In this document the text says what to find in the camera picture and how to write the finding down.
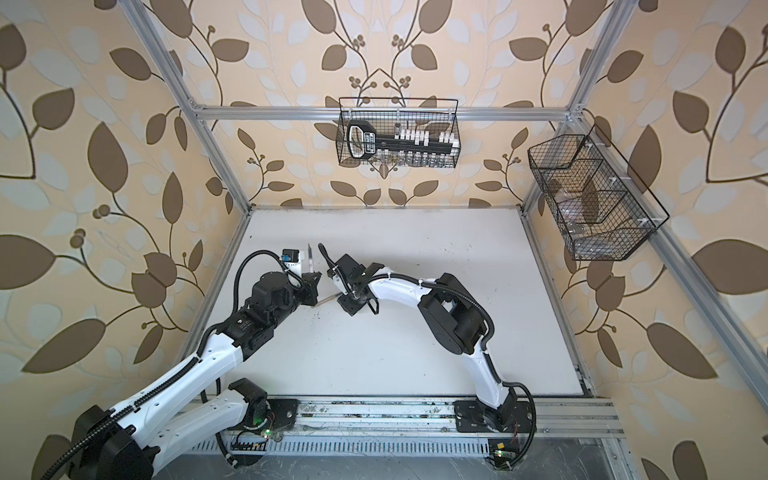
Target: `black wire basket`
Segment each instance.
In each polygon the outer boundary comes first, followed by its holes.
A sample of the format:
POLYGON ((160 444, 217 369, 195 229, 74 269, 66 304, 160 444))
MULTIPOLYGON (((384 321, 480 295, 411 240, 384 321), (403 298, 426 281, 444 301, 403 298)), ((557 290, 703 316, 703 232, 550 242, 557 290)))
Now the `black wire basket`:
POLYGON ((610 141, 593 127, 587 135, 566 134, 528 149, 536 183, 573 260, 626 260, 669 213, 619 153, 627 171, 617 173, 601 149, 610 141), (644 208, 627 183, 648 193, 662 214, 644 208))
POLYGON ((462 149, 457 108, 458 100, 447 98, 342 97, 339 164, 455 168, 462 149))

